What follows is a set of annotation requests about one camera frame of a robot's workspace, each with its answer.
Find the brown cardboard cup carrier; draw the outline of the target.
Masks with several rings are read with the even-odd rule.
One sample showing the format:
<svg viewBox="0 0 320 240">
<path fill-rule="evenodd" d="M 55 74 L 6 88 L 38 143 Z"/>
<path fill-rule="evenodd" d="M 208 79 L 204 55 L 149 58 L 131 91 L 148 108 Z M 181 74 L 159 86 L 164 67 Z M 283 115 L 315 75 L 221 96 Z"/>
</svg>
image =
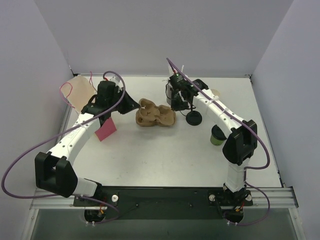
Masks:
<svg viewBox="0 0 320 240">
<path fill-rule="evenodd" d="M 141 98 L 139 105 L 135 114 L 135 122 L 141 127 L 171 127 L 176 123 L 176 112 L 169 106 L 156 105 L 146 98 Z"/>
</svg>

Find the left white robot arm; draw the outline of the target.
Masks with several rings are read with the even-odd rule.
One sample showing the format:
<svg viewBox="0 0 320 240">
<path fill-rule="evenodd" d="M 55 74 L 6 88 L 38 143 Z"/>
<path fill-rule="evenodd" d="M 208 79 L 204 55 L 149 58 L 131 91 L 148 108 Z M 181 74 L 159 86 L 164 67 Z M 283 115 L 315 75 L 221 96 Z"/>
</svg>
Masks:
<svg viewBox="0 0 320 240">
<path fill-rule="evenodd" d="M 48 152 L 39 152 L 34 160 L 35 183 L 39 189 L 68 198 L 84 196 L 92 206 L 101 203 L 100 183 L 78 177 L 73 163 L 91 136 L 111 117 L 112 112 L 124 115 L 139 108 L 118 82 L 101 81 L 97 93 L 82 108 L 72 130 Z"/>
</svg>

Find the brown paper takeout bag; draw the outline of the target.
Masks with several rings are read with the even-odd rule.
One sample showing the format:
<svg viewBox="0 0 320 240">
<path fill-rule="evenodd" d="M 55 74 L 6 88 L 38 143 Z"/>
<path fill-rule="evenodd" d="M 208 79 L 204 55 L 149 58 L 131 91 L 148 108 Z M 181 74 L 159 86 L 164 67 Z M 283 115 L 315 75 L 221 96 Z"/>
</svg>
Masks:
<svg viewBox="0 0 320 240">
<path fill-rule="evenodd" d="M 82 75 L 77 75 L 63 83 L 59 88 L 59 94 L 62 99 L 78 113 L 81 112 L 83 107 L 96 92 L 97 89 L 94 87 L 92 75 L 90 75 L 89 80 Z M 100 141 L 103 141 L 116 131 L 116 125 L 110 117 L 102 127 L 95 132 L 95 135 Z"/>
</svg>

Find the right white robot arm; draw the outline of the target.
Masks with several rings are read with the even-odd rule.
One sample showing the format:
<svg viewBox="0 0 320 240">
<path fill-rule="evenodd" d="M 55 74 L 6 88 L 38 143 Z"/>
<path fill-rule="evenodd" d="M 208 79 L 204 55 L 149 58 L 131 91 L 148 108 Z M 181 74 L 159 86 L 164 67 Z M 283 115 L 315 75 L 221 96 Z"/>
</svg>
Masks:
<svg viewBox="0 0 320 240">
<path fill-rule="evenodd" d="M 246 121 L 229 110 L 207 84 L 196 79 L 187 81 L 175 73 L 167 79 L 167 101 L 174 111 L 194 107 L 207 114 L 222 132 L 222 153 L 228 161 L 225 187 L 235 193 L 245 187 L 245 167 L 258 146 L 254 136 L 258 127 L 253 120 Z"/>
</svg>

